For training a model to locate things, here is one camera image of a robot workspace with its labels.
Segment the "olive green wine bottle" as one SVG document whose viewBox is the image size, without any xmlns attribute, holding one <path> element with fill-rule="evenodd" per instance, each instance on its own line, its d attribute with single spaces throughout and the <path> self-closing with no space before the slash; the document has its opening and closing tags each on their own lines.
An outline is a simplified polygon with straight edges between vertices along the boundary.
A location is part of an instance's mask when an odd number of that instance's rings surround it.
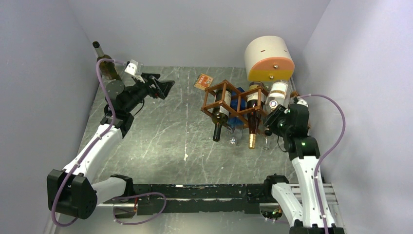
<svg viewBox="0 0 413 234">
<path fill-rule="evenodd" d="M 112 59 L 109 55 L 103 52 L 103 49 L 100 46 L 98 41 L 94 41 L 92 43 L 96 54 L 97 54 L 97 61 L 101 59 Z M 101 73 L 109 80 L 121 80 L 120 75 L 116 71 L 115 64 L 109 61 L 103 61 L 99 65 L 99 69 Z"/>
</svg>

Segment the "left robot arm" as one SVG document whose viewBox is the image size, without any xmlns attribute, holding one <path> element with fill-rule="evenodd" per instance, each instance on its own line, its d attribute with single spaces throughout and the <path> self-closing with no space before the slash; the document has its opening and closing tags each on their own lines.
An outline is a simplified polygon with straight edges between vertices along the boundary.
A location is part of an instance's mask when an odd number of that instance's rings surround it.
<svg viewBox="0 0 413 234">
<path fill-rule="evenodd" d="M 128 133 L 134 121 L 132 110 L 146 97 L 165 99 L 175 84 L 160 80 L 159 74 L 143 73 L 126 86 L 121 80 L 103 85 L 107 105 L 100 125 L 85 148 L 63 169 L 51 170 L 47 176 L 48 206 L 52 218 L 64 214 L 75 219 L 87 219 L 98 204 L 118 198 L 127 203 L 133 200 L 133 179 L 112 175 L 92 184 L 100 164 Z"/>
</svg>

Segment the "dark green black-capped bottle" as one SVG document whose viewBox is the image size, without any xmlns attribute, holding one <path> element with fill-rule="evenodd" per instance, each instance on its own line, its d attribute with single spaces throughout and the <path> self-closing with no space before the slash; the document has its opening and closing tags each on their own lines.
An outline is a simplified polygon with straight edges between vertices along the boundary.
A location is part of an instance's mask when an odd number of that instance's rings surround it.
<svg viewBox="0 0 413 234">
<path fill-rule="evenodd" d="M 231 91 L 226 89 L 218 89 L 215 95 L 215 102 L 220 101 L 224 97 L 224 101 L 226 104 L 230 104 L 231 102 Z M 221 130 L 222 126 L 227 123 L 229 117 L 229 111 L 219 105 L 213 108 L 213 117 L 212 122 L 215 124 L 214 133 L 213 133 L 213 141 L 218 142 L 220 141 L 221 137 Z"/>
</svg>

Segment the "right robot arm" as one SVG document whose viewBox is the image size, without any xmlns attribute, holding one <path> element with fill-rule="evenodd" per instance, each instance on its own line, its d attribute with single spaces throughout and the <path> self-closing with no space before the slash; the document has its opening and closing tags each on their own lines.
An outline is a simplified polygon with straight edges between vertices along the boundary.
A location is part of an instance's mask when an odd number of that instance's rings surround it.
<svg viewBox="0 0 413 234">
<path fill-rule="evenodd" d="M 298 178 L 301 199 L 292 192 L 285 177 L 275 175 L 263 188 L 269 202 L 277 201 L 289 222 L 291 234 L 343 234 L 336 224 L 325 195 L 320 172 L 321 156 L 317 140 L 308 134 L 309 110 L 305 104 L 278 105 L 265 126 L 282 137 Z"/>
</svg>

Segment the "clear round liquor bottle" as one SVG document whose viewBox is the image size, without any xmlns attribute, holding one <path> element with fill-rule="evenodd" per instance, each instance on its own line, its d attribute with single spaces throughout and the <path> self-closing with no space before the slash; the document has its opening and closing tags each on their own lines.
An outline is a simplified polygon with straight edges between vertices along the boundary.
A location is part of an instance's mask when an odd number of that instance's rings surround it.
<svg viewBox="0 0 413 234">
<path fill-rule="evenodd" d="M 270 114 L 279 105 L 286 106 L 289 96 L 290 96 L 289 83 L 285 80 L 275 81 L 270 87 L 268 96 L 265 100 L 265 104 L 264 104 L 265 113 L 267 115 Z M 264 150 L 270 150 L 271 137 L 272 135 L 265 136 L 264 134 L 264 139 L 265 139 L 265 145 L 263 147 Z"/>
</svg>

